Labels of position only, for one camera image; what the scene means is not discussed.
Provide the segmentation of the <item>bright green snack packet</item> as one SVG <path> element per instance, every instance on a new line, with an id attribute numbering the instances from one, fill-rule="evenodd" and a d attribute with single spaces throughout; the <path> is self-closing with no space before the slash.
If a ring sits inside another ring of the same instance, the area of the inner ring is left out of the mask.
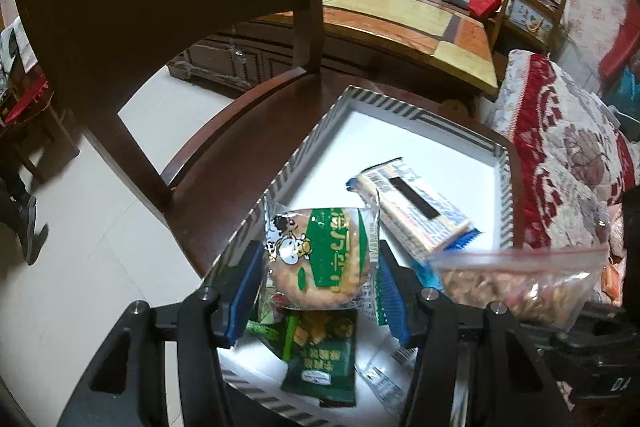
<path id="1" fill-rule="evenodd" d="M 291 361 L 299 351 L 294 337 L 300 312 L 282 306 L 280 295 L 261 291 L 246 324 L 247 332 L 257 335 L 280 360 Z"/>

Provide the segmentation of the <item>blue white biscuit pack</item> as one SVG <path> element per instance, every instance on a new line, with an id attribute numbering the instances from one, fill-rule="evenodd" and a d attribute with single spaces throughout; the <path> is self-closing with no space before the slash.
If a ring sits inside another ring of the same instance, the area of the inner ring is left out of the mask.
<path id="1" fill-rule="evenodd" d="M 480 235 L 458 207 L 400 157 L 362 170 L 346 187 L 366 202 L 378 202 L 383 225 L 421 265 L 439 251 L 461 251 Z"/>

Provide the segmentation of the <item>green rice cracker packet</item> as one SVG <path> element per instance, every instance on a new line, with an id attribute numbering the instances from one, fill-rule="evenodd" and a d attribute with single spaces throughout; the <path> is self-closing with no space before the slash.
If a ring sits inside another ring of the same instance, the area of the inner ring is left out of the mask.
<path id="1" fill-rule="evenodd" d="M 264 209 L 262 300 L 294 311 L 355 309 L 378 266 L 380 203 L 361 207 Z"/>

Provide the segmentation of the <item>white barcode snack packet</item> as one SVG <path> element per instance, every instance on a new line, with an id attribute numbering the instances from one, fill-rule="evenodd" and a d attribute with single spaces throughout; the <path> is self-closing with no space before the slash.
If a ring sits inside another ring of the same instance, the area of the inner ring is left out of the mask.
<path id="1" fill-rule="evenodd" d="M 382 347 L 369 361 L 356 366 L 378 402 L 395 417 L 404 409 L 417 354 L 416 348 Z"/>

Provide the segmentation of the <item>clear bag of nuts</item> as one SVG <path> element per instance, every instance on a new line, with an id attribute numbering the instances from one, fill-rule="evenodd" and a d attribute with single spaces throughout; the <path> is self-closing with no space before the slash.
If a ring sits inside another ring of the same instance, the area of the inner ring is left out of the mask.
<path id="1" fill-rule="evenodd" d="M 608 261 L 608 246 L 512 249 L 498 253 L 443 251 L 431 266 L 445 294 L 484 309 L 500 301 L 527 324 L 568 331 Z"/>

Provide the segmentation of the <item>dark green cracker packet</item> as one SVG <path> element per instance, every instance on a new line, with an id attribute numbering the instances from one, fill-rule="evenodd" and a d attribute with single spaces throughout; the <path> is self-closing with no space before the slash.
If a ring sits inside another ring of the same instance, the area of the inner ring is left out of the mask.
<path id="1" fill-rule="evenodd" d="M 357 311 L 304 311 L 286 334 L 288 370 L 280 389 L 319 400 L 322 407 L 356 405 Z"/>

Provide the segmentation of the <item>orange cracker pack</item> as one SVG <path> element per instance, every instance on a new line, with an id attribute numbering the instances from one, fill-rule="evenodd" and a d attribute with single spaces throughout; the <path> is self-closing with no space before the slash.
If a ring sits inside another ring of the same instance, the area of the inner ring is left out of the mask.
<path id="1" fill-rule="evenodd" d="M 614 306 L 622 303 L 622 280 L 620 272 L 612 262 L 608 262 L 601 273 L 601 291 Z"/>

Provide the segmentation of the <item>red floral plush blanket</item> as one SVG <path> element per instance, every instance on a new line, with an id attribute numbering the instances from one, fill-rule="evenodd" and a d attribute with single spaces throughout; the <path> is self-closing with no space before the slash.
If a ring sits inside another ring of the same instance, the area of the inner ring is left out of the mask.
<path id="1" fill-rule="evenodd" d="M 620 272 L 623 302 L 623 195 L 639 184 L 638 143 L 558 64 L 525 50 L 509 53 L 485 124 L 514 145 L 521 161 L 525 245 L 608 246 L 606 263 Z M 601 275 L 591 298 L 613 305 Z"/>

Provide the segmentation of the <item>seated person in black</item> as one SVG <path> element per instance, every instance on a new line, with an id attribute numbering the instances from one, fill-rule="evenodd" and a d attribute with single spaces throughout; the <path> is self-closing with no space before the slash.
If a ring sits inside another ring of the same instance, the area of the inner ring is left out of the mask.
<path id="1" fill-rule="evenodd" d="M 14 150 L 1 149 L 1 222 L 20 240 L 23 257 L 28 265 L 34 265 L 49 235 L 45 223 L 37 231 L 37 199 L 27 191 L 17 171 Z"/>

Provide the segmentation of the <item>yellow top wooden table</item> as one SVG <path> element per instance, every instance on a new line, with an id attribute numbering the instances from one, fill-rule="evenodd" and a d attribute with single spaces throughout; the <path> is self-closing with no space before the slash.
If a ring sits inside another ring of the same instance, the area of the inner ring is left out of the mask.
<path id="1" fill-rule="evenodd" d="M 321 69 L 469 104 L 499 90 L 482 23 L 442 0 L 322 0 Z M 180 52 L 169 72 L 246 91 L 293 66 L 293 15 L 217 31 Z"/>

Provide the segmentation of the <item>teal plastic bag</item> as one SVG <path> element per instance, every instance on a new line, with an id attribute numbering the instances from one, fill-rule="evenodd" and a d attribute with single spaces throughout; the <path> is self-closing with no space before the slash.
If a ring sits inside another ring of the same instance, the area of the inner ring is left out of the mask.
<path id="1" fill-rule="evenodd" d="M 634 119 L 640 118 L 639 80 L 628 66 L 624 67 L 620 78 L 608 90 L 605 103 L 614 106 L 622 114 Z"/>

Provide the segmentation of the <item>red gift box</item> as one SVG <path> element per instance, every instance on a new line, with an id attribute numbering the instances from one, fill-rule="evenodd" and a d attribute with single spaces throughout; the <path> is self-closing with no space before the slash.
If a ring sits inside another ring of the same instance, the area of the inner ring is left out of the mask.
<path id="1" fill-rule="evenodd" d="M 498 11 L 502 0 L 470 0 L 468 9 L 476 20 L 488 20 Z"/>

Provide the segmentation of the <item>wooden shelf chair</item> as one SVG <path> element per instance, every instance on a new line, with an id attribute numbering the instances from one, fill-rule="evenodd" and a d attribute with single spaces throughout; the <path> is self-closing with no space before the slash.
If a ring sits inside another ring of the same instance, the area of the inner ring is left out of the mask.
<path id="1" fill-rule="evenodd" d="M 528 41 L 539 53 L 549 55 L 561 35 L 568 0 L 502 0 L 489 39 L 495 49 L 503 29 Z"/>

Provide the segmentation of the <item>dark wooden chair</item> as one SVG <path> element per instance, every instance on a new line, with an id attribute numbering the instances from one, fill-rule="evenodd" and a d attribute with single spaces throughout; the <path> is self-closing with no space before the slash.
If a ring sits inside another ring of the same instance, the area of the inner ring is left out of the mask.
<path id="1" fill-rule="evenodd" d="M 63 106 L 198 273 L 346 87 L 438 113 L 457 100 L 457 122 L 480 94 L 378 36 L 332 35 L 321 0 L 15 1 Z M 119 113 L 161 67 L 236 98 L 156 169 Z"/>

